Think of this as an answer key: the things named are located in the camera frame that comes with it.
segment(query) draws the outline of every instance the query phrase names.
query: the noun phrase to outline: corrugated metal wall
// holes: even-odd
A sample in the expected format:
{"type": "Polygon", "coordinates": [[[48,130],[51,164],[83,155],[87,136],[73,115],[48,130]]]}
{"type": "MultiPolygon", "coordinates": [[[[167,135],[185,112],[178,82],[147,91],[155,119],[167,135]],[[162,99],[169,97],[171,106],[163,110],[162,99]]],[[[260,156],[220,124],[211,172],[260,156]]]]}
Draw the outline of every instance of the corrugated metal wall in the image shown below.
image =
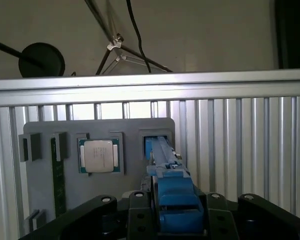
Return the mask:
{"type": "Polygon", "coordinates": [[[26,122],[161,117],[174,120],[176,150],[203,191],[255,193],[300,217],[300,97],[0,107],[0,239],[29,215],[17,145],[26,122]]]}

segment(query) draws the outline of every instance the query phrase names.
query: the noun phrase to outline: screw hole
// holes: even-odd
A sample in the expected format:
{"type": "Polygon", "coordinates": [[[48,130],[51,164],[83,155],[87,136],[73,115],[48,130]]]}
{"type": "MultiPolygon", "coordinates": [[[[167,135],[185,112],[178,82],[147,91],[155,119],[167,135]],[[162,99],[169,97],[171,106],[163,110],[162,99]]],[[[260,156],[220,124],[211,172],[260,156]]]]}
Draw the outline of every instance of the screw hole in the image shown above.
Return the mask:
{"type": "Polygon", "coordinates": [[[217,216],[216,219],[218,219],[219,221],[224,221],[225,217],[224,216],[217,216]]]}
{"type": "Polygon", "coordinates": [[[138,227],[138,231],[139,232],[144,232],[146,230],[146,227],[145,226],[139,226],[138,227]]]}
{"type": "Polygon", "coordinates": [[[144,195],[144,193],[143,192],[136,192],[134,195],[136,197],[142,197],[144,195]]]}
{"type": "Polygon", "coordinates": [[[223,227],[219,228],[219,231],[220,231],[220,233],[222,233],[222,234],[227,234],[227,233],[228,233],[228,229],[223,228],[223,227]]]}
{"type": "Polygon", "coordinates": [[[108,197],[108,196],[105,196],[101,200],[102,200],[102,202],[107,203],[107,202],[109,202],[111,200],[111,198],[108,197]]]}

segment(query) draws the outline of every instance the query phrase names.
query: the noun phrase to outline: black cable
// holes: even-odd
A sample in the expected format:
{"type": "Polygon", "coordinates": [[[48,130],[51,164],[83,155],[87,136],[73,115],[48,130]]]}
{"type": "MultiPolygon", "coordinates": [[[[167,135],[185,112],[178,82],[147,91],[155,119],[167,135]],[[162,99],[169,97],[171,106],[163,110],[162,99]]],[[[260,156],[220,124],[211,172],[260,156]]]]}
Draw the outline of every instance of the black cable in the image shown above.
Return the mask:
{"type": "Polygon", "coordinates": [[[132,22],[135,34],[136,34],[136,36],[138,38],[138,45],[139,45],[140,53],[142,55],[142,58],[144,60],[144,63],[146,65],[146,67],[148,68],[149,73],[151,73],[151,68],[150,68],[148,59],[146,58],[146,55],[145,55],[144,51],[142,50],[142,40],[141,40],[140,32],[138,30],[137,23],[136,23],[136,20],[135,20],[135,17],[134,17],[134,13],[132,11],[131,1],[130,0],[126,0],[126,6],[128,8],[129,16],[130,16],[130,19],[131,19],[131,22],[132,22]]]}

